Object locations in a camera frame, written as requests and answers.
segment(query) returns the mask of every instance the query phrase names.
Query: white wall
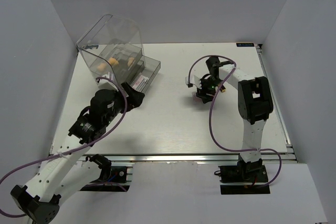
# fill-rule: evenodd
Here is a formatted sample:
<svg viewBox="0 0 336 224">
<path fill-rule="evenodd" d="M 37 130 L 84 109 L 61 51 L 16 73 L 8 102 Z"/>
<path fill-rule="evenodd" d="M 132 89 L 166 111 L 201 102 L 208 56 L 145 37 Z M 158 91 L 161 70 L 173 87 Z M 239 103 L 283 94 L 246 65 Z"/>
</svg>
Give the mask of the white wall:
<svg viewBox="0 0 336 224">
<path fill-rule="evenodd" d="M 46 157 L 55 132 L 76 50 L 50 0 L 0 0 L 0 174 Z M 37 167 L 9 177 L 0 207 L 22 213 L 10 190 Z M 20 223 L 0 216 L 0 223 Z"/>
<path fill-rule="evenodd" d="M 287 0 L 264 60 L 297 157 L 336 223 L 336 0 Z"/>
<path fill-rule="evenodd" d="M 132 18 L 143 41 L 264 42 L 286 0 L 51 0 L 73 41 L 104 13 Z"/>
</svg>

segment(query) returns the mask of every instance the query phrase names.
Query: transparent bin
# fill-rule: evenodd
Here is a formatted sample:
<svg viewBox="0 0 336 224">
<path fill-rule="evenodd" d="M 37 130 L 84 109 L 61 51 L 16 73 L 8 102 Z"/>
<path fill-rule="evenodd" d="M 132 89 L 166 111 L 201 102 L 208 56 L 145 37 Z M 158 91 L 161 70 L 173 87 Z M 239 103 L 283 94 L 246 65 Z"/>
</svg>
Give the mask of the transparent bin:
<svg viewBox="0 0 336 224">
<path fill-rule="evenodd" d="M 106 76 L 140 92 L 161 67 L 158 60 L 143 55 L 140 30 L 130 19 L 104 15 L 76 45 L 94 79 Z"/>
</svg>

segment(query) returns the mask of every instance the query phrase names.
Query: purple cable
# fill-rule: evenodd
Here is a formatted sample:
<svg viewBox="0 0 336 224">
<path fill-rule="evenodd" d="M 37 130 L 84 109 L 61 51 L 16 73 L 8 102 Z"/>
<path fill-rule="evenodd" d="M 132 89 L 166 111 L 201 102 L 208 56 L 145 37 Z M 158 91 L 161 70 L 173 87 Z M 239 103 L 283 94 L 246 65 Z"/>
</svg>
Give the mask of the purple cable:
<svg viewBox="0 0 336 224">
<path fill-rule="evenodd" d="M 112 185 L 112 186 L 119 186 L 123 191 L 127 191 L 122 185 L 120 185 L 119 183 L 116 182 L 100 182 L 100 183 L 92 183 L 90 185 L 86 185 L 83 188 L 88 188 L 91 186 L 100 186 L 100 185 Z"/>
<path fill-rule="evenodd" d="M 70 153 L 80 151 L 80 150 L 82 150 L 82 149 L 84 149 L 84 148 L 86 148 L 88 146 L 92 146 L 92 145 L 96 144 L 97 142 L 99 142 L 100 140 L 102 140 L 104 137 L 106 137 L 107 135 L 109 135 L 112 131 L 114 131 L 118 127 L 118 125 L 121 123 L 121 121 L 124 119 L 124 117 L 126 115 L 126 112 L 127 112 L 127 98 L 126 98 L 126 95 L 124 94 L 123 90 L 113 80 L 111 80 L 109 78 L 106 78 L 106 77 L 97 77 L 96 80 L 107 80 L 107 81 L 111 82 L 119 90 L 119 92 L 122 94 L 122 96 L 124 98 L 124 102 L 125 102 L 124 111 L 123 111 L 123 113 L 122 113 L 119 121 L 112 127 L 112 129 L 110 129 L 108 132 L 106 132 L 103 136 L 99 137 L 98 139 L 94 140 L 93 142 L 91 142 L 89 144 L 84 144 L 84 145 L 82 145 L 79 148 L 75 148 L 75 149 L 69 150 L 67 152 L 63 152 L 62 155 L 68 155 Z M 18 170 L 21 170 L 21 169 L 26 168 L 26 167 L 31 166 L 31 165 L 39 164 L 39 163 L 44 162 L 44 161 L 48 161 L 48 160 L 51 160 L 51 159 L 59 158 L 59 157 L 60 157 L 60 155 L 56 154 L 56 155 L 52 155 L 52 156 L 48 156 L 48 157 L 45 157 L 45 158 L 41 158 L 39 160 L 27 163 L 27 164 L 22 165 L 22 166 L 19 166 L 19 167 L 15 168 L 14 170 L 10 171 L 9 173 L 7 173 L 5 176 L 3 176 L 0 179 L 0 185 L 2 184 L 2 182 L 8 176 L 10 176 L 11 174 L 17 172 Z M 2 209 L 0 209 L 0 214 L 3 215 L 3 216 L 9 217 L 9 218 L 20 218 L 20 217 L 26 216 L 26 214 L 23 214 L 23 215 L 11 215 L 11 214 L 8 214 L 8 213 L 4 212 Z"/>
<path fill-rule="evenodd" d="M 211 57 L 211 56 L 215 56 L 215 57 L 219 57 L 219 58 L 223 58 L 223 59 L 229 60 L 229 61 L 231 61 L 231 62 L 233 63 L 233 65 L 234 65 L 234 68 L 231 70 L 231 72 L 230 72 L 230 73 L 224 78 L 224 80 L 221 81 L 221 83 L 218 85 L 219 87 L 221 87 L 221 86 L 222 86 L 222 85 L 223 85 L 223 84 L 230 78 L 230 76 L 234 73 L 234 71 L 236 70 L 236 68 L 237 68 L 237 63 L 236 63 L 235 61 L 233 61 L 232 59 L 230 59 L 230 58 L 227 58 L 227 57 L 225 57 L 225 56 L 220 56 L 220 55 L 207 55 L 207 56 L 203 56 L 203 57 L 200 57 L 197 61 L 195 61 L 194 64 L 192 64 L 192 66 L 190 67 L 189 74 L 188 74 L 188 82 L 189 82 L 189 83 L 190 83 L 190 75 L 191 75 L 191 71 L 192 71 L 193 67 L 196 65 L 196 63 L 198 63 L 200 60 L 202 60 L 202 59 L 204 59 L 204 58 L 208 58 L 208 57 Z M 212 130 L 212 111 L 213 111 L 213 108 L 214 108 L 215 100 L 216 100 L 216 98 L 217 98 L 217 96 L 218 96 L 220 90 L 221 90 L 220 88 L 217 89 L 217 91 L 216 91 L 216 93 L 215 93 L 215 95 L 214 95 L 214 98 L 213 98 L 213 100 L 212 100 L 212 102 L 211 102 L 211 106 L 210 106 L 210 110 L 209 110 L 209 131 L 210 131 L 210 135 L 211 135 L 212 140 L 214 141 L 214 143 L 215 143 L 219 148 L 221 148 L 221 149 L 223 149 L 223 150 L 225 150 L 225 151 L 227 151 L 227 152 L 238 152 L 238 153 L 239 153 L 239 152 L 252 152 L 252 151 L 255 152 L 255 151 L 258 151 L 258 149 L 256 149 L 256 148 L 242 149 L 242 150 L 228 149 L 228 148 L 225 148 L 225 147 L 221 146 L 221 145 L 217 142 L 217 140 L 216 140 L 216 138 L 215 138 L 215 136 L 214 136 L 213 130 Z M 274 178 L 271 179 L 269 182 L 267 182 L 267 183 L 265 183 L 265 184 L 263 184 L 263 185 L 260 186 L 260 187 L 263 187 L 263 186 L 268 186 L 269 184 L 271 184 L 271 183 L 272 183 L 274 180 L 276 180 L 276 178 L 279 176 L 280 171 L 281 171 L 281 167 L 282 167 L 282 159 L 281 159 L 280 154 L 279 154 L 276 150 L 274 150 L 274 149 L 266 148 L 266 149 L 260 149 L 260 151 L 261 151 L 261 152 L 264 152 L 264 151 L 271 151 L 271 152 L 274 152 L 275 154 L 277 154 L 278 157 L 279 157 L 279 169 L 278 169 L 276 175 L 275 175 Z"/>
</svg>

